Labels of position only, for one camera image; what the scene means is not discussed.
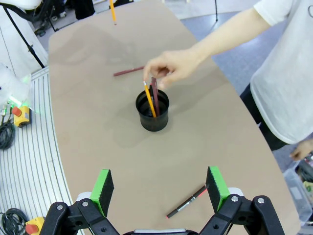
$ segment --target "pencil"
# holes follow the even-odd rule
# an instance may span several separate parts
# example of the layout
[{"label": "pencil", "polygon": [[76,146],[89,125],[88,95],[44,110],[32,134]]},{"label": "pencil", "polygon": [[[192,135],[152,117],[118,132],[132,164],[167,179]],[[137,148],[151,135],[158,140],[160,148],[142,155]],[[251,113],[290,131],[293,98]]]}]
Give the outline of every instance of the pencil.
[{"label": "pencil", "polygon": [[153,103],[152,103],[152,100],[151,100],[150,92],[149,92],[148,87],[147,87],[147,83],[145,81],[143,81],[143,84],[145,86],[145,92],[146,92],[146,96],[147,96],[147,99],[148,99],[148,102],[149,102],[149,105],[150,105],[150,109],[152,111],[152,116],[154,118],[156,118],[157,115],[156,115],[156,112],[155,112],[155,108],[153,107]]},{"label": "pencil", "polygon": [[115,16],[113,0],[110,0],[110,7],[111,7],[111,11],[112,11],[112,17],[113,17],[114,24],[116,24],[116,16]]},{"label": "pencil", "polygon": [[124,71],[121,71],[121,72],[116,72],[113,74],[114,77],[117,77],[119,75],[123,75],[123,74],[126,74],[126,73],[129,73],[129,72],[135,72],[135,71],[138,71],[138,70],[143,70],[144,66],[141,66],[141,67],[138,67],[138,68],[133,68],[133,69],[130,69],[130,70],[124,70]]},{"label": "pencil", "polygon": [[153,91],[153,97],[155,100],[155,105],[156,105],[156,115],[160,116],[160,107],[158,104],[158,97],[157,97],[157,79],[152,77],[152,91]]}]

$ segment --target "red marker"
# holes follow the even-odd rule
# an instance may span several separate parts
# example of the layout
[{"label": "red marker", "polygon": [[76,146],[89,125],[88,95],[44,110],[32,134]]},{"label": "red marker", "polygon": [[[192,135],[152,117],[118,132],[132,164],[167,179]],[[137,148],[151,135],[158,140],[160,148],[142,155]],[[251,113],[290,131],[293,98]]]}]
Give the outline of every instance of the red marker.
[{"label": "red marker", "polygon": [[173,210],[171,213],[169,213],[166,217],[171,218],[174,214],[184,209],[187,205],[189,205],[193,200],[195,200],[197,197],[199,197],[202,193],[206,191],[206,186],[203,186],[201,189],[199,189],[194,195],[189,197],[186,201],[184,201],[180,206],[178,206],[175,210]]}]

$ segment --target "hand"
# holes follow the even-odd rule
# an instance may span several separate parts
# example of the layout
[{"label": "hand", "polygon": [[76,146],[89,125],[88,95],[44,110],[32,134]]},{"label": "hand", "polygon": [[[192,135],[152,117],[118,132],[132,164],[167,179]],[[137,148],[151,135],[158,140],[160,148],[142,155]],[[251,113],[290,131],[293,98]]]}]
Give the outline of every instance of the hand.
[{"label": "hand", "polygon": [[290,156],[297,161],[304,159],[311,151],[313,151],[313,139],[301,142],[297,148],[290,153]]},{"label": "hand", "polygon": [[158,87],[164,89],[173,82],[188,77],[199,63],[200,60],[192,49],[165,51],[146,64],[143,70],[143,80],[149,79],[149,73],[155,78],[163,78]]}]

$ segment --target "black pen holder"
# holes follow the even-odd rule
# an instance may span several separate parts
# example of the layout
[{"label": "black pen holder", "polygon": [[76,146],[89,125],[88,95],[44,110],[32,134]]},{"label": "black pen holder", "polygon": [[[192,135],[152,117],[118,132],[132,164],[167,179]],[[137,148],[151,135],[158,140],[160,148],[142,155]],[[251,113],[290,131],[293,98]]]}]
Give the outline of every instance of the black pen holder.
[{"label": "black pen holder", "polygon": [[158,90],[157,98],[160,109],[158,117],[153,117],[145,91],[141,92],[136,99],[136,108],[139,112],[141,125],[146,130],[153,132],[162,130],[168,122],[170,101],[166,93],[161,90]]}]

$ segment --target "table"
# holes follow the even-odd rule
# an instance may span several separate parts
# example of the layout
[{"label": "table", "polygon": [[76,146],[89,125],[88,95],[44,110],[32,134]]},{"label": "table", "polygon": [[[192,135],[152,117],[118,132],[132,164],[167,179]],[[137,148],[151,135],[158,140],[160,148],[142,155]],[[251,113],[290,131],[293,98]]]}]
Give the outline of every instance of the table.
[{"label": "table", "polygon": [[[248,199],[267,195],[286,234],[298,215],[277,163],[240,98],[212,59],[166,90],[169,122],[157,133],[140,125],[135,99],[144,65],[164,50],[196,42],[161,2],[146,0],[79,21],[50,39],[51,100],[56,136],[72,198],[91,191],[101,169],[112,171],[109,220],[135,228],[195,231],[213,214],[208,194],[165,215],[200,188],[209,165]],[[231,235],[244,234],[234,226]]]}]

